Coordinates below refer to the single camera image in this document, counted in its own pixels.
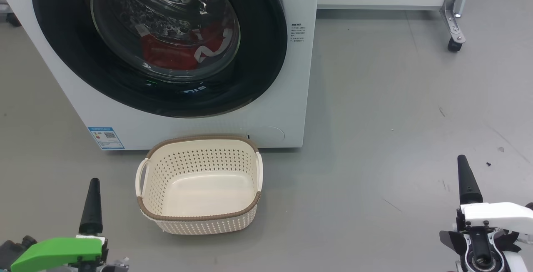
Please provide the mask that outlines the cream perforated laundry basket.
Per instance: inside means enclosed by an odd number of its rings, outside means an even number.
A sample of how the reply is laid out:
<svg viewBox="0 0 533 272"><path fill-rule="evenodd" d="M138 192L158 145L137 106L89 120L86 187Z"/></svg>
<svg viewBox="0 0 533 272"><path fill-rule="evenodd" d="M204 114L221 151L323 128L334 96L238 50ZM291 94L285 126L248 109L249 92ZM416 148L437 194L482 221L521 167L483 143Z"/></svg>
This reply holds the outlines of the cream perforated laundry basket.
<svg viewBox="0 0 533 272"><path fill-rule="evenodd" d="M263 173L259 149L247 138L177 138L148 152L135 192L141 213L169 234L237 232L255 219Z"/></svg>

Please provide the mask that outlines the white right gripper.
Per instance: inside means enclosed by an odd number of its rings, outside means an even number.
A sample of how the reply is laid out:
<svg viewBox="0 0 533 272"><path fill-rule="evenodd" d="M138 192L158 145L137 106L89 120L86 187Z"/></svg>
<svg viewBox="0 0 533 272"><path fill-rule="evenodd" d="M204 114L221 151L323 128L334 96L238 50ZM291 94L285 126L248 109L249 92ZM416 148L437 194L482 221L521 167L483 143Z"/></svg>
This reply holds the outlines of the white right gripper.
<svg viewBox="0 0 533 272"><path fill-rule="evenodd" d="M465 155L457 157L459 203L465 222L472 227L501 228L533 235L533 210L512 202L483 202L483 196Z"/></svg>

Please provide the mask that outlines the red jersey with number print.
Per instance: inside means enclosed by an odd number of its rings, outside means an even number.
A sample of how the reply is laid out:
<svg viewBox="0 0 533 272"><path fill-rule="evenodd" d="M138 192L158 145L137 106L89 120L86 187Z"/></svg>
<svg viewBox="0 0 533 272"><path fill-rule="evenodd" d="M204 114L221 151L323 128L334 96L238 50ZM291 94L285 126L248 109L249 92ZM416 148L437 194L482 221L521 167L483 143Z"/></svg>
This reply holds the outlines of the red jersey with number print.
<svg viewBox="0 0 533 272"><path fill-rule="evenodd" d="M140 39L143 59L150 65L169 70L194 70L198 60L194 57L196 49L171 44L157 39L154 35L144 35Z"/></svg>

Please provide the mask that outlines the dark round washer door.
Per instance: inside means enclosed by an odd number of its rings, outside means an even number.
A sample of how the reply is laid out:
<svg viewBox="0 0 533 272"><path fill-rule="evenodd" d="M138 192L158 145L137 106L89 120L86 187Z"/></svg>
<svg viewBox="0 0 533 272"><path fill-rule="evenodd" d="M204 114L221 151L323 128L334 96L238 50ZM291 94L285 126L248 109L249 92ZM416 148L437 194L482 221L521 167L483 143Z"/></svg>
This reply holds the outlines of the dark round washer door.
<svg viewBox="0 0 533 272"><path fill-rule="evenodd" d="M48 44L85 83L158 116L211 117L259 98L288 49L282 0L32 0ZM140 38L194 47L192 30L235 23L232 44L194 70L143 59Z"/></svg>

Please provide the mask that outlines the white front-load washing machine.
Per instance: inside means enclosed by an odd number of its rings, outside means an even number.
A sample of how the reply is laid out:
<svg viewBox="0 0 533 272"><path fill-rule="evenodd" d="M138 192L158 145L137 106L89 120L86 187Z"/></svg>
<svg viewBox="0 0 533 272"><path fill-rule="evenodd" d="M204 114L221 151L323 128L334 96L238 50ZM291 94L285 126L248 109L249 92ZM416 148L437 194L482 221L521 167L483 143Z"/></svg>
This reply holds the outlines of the white front-load washing machine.
<svg viewBox="0 0 533 272"><path fill-rule="evenodd" d="M175 118L137 110L107 97L65 65L44 37L32 0L6 0L82 122L112 127L124 150L149 150L173 138L228 135L257 147L301 147L318 0L282 0L288 49L280 74L259 98L211 117Z"/></svg>

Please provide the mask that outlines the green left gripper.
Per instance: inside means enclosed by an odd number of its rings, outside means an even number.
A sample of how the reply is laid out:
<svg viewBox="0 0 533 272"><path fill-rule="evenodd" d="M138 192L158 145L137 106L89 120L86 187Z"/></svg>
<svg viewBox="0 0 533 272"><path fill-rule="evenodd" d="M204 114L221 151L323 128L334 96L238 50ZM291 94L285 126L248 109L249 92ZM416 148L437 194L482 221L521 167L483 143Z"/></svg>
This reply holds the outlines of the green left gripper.
<svg viewBox="0 0 533 272"><path fill-rule="evenodd" d="M100 181L90 181L76 237L56 237L33 244L11 264L11 272L98 272L107 262Z"/></svg>

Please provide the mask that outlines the blue energy label sticker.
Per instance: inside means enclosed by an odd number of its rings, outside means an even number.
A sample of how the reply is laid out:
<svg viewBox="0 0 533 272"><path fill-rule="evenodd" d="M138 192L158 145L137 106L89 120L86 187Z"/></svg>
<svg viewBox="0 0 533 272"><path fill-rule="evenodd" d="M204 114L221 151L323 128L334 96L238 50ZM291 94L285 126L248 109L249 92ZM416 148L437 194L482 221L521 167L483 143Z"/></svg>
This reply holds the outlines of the blue energy label sticker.
<svg viewBox="0 0 533 272"><path fill-rule="evenodd" d="M125 147L112 127L88 127L101 150L124 150Z"/></svg>

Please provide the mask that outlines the grey metal partition leg with caster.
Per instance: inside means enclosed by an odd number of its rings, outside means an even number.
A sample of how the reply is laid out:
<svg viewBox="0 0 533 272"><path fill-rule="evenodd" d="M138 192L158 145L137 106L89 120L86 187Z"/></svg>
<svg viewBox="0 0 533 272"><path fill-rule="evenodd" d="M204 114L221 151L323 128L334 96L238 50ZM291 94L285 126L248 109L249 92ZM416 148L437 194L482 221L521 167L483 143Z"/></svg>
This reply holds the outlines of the grey metal partition leg with caster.
<svg viewBox="0 0 533 272"><path fill-rule="evenodd" d="M466 0L444 0L439 12L445 21L451 38L448 42L449 52L459 52L465 42L465 36L458 24L462 17Z"/></svg>
<svg viewBox="0 0 533 272"><path fill-rule="evenodd" d="M0 22L6 22L13 27L21 27L21 23L6 0L0 0Z"/></svg>

